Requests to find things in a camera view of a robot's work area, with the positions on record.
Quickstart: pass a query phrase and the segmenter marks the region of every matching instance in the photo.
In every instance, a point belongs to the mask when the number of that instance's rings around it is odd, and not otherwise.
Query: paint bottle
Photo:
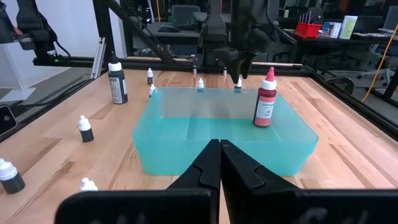
[[[152,96],[152,94],[154,93],[155,89],[156,89],[156,86],[154,84],[150,84],[150,87],[149,87],[149,98]]]
[[[0,158],[0,183],[7,194],[15,194],[25,187],[25,182],[11,162]]]
[[[147,72],[147,81],[148,81],[148,85],[154,84],[154,73],[152,71],[152,69],[148,69]]]
[[[124,78],[124,71],[122,64],[119,62],[117,56],[112,52],[111,62],[108,63],[109,68],[109,82],[111,84],[112,100],[115,104],[123,104],[128,102],[126,80]]]
[[[98,191],[97,186],[95,185],[94,181],[89,180],[88,178],[83,178],[80,184],[81,191]]]
[[[241,93],[242,90],[242,79],[239,77],[238,83],[235,85],[234,93]]]
[[[199,78],[198,81],[198,93],[204,93],[205,92],[205,82],[203,79]]]
[[[258,127],[268,127],[271,123],[272,110],[276,99],[276,80],[274,68],[271,67],[267,77],[262,81],[257,95],[256,109],[254,110],[253,124]]]
[[[91,124],[88,121],[87,118],[85,118],[83,115],[80,116],[79,120],[79,130],[81,134],[81,138],[83,142],[90,142],[94,140],[94,134],[93,130],[91,128]]]

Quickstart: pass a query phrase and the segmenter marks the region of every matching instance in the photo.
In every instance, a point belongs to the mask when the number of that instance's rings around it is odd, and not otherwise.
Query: wooden table
[[[156,86],[195,87],[190,73],[154,71]],[[199,75],[212,88],[233,88],[230,77]],[[250,76],[243,88],[257,88]],[[57,206],[79,192],[81,179],[99,189],[164,189],[177,177],[148,176],[134,149],[132,132],[148,100],[145,71],[126,71],[129,103],[114,105],[103,75],[30,125],[0,143],[26,188],[8,195],[0,188],[0,223],[52,223]],[[398,143],[378,130],[310,78],[277,77],[277,90],[318,134],[319,142],[303,169],[286,179],[305,189],[396,188]],[[82,143],[79,115],[90,119],[95,140]],[[228,223],[221,199],[220,223]]]

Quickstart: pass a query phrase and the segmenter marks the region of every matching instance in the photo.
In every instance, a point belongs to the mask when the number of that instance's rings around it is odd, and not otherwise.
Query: white bottle cap
[[[156,86],[154,84],[150,84],[150,87],[149,87],[149,95],[150,96],[152,96],[155,89],[156,89]]]
[[[204,87],[205,87],[205,83],[203,82],[203,79],[199,78],[198,88],[204,88]]]
[[[88,178],[83,178],[80,184],[81,191],[97,191],[98,188],[95,185],[94,181],[89,180]]]
[[[274,75],[274,67],[271,67],[268,71],[266,79],[261,83],[261,88],[265,90],[276,90],[276,80]]]
[[[153,78],[154,77],[154,72],[150,68],[148,68],[147,77],[148,78]]]
[[[0,181],[9,180],[18,174],[17,168],[11,162],[0,158]]]
[[[87,131],[91,129],[91,124],[88,122],[88,119],[84,117],[84,115],[80,116],[79,120],[79,130],[80,131]]]
[[[111,72],[117,72],[122,70],[122,64],[120,62],[112,64],[111,62],[108,63],[108,69]]]
[[[239,77],[238,83],[235,85],[236,87],[242,87],[242,79]]]

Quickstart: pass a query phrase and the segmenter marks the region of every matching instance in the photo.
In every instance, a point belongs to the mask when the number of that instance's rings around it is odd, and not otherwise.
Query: box
[[[354,27],[358,16],[345,16],[343,20],[343,25],[341,25],[341,31],[338,36],[339,39],[350,39],[353,34]]]
[[[305,38],[317,38],[321,24],[306,24],[299,22],[296,27],[296,34]]]
[[[325,22],[323,24],[322,36],[336,39],[341,29],[340,22]]]
[[[181,175],[210,139],[228,139],[278,175],[294,175],[317,135],[277,95],[271,125],[252,123],[257,90],[158,88],[133,133],[150,175]]]

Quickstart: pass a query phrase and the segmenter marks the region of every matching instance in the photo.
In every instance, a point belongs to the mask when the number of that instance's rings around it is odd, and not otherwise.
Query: red bottle
[[[262,81],[257,95],[256,109],[254,110],[253,124],[258,127],[268,127],[271,124],[272,110],[276,98],[276,80],[274,68],[271,67],[267,77]]]

